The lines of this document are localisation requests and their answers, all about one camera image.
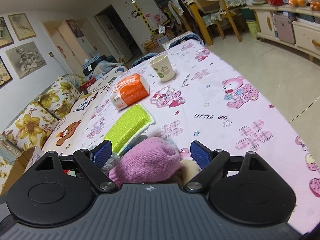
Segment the paper cup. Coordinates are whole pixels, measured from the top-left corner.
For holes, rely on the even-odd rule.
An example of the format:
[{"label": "paper cup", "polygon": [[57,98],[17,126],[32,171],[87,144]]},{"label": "paper cup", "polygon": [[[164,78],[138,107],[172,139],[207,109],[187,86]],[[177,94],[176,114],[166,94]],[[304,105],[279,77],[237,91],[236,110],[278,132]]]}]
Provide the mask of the paper cup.
[{"label": "paper cup", "polygon": [[151,60],[150,65],[157,72],[162,82],[167,82],[175,76],[172,65],[166,54]]}]

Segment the yellow-green cleaning pad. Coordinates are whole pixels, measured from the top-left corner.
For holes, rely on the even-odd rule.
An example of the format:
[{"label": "yellow-green cleaning pad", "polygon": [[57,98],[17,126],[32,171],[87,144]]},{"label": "yellow-green cleaning pad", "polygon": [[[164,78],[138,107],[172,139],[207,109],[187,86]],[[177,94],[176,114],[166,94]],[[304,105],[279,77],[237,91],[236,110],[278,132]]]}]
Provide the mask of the yellow-green cleaning pad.
[{"label": "yellow-green cleaning pad", "polygon": [[119,155],[135,139],[137,139],[150,125],[155,124],[153,116],[137,104],[130,107],[111,127],[104,140],[110,140],[112,151]]}]

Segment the framed picture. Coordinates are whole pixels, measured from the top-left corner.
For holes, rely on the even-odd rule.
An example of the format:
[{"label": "framed picture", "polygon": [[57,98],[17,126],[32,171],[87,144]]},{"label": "framed picture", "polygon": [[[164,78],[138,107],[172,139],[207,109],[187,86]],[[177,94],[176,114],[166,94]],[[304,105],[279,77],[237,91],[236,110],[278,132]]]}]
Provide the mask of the framed picture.
[{"label": "framed picture", "polygon": [[25,13],[11,14],[8,18],[19,41],[37,36]]},{"label": "framed picture", "polygon": [[47,65],[34,42],[8,49],[5,53],[20,79]]},{"label": "framed picture", "polygon": [[0,88],[7,84],[10,80],[12,80],[12,77],[10,76],[2,61],[2,58],[0,57]]},{"label": "framed picture", "polygon": [[84,34],[80,30],[79,26],[77,25],[75,20],[66,20],[67,24],[69,25],[70,29],[72,30],[73,34],[77,37],[83,37]]},{"label": "framed picture", "polygon": [[0,17],[0,48],[14,44],[3,17]]}]

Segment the tissue pack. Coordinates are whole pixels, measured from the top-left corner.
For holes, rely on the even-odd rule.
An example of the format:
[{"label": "tissue pack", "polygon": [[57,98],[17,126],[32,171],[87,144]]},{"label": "tissue pack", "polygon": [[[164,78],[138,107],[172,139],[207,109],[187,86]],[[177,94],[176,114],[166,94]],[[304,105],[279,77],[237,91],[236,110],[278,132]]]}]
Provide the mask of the tissue pack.
[{"label": "tissue pack", "polygon": [[143,76],[134,74],[119,81],[113,88],[110,101],[121,110],[149,95],[149,85]]}]

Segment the cabinet drawer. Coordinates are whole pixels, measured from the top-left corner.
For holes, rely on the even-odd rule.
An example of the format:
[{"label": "cabinet drawer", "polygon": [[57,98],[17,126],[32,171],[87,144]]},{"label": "cabinet drawer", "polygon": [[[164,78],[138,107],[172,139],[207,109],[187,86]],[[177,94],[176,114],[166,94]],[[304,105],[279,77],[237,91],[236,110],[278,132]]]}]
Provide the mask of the cabinet drawer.
[{"label": "cabinet drawer", "polygon": [[270,11],[256,10],[259,20],[261,33],[275,37],[275,30],[273,28],[273,20]]},{"label": "cabinet drawer", "polygon": [[320,55],[320,32],[302,26],[293,26],[296,46]]}]

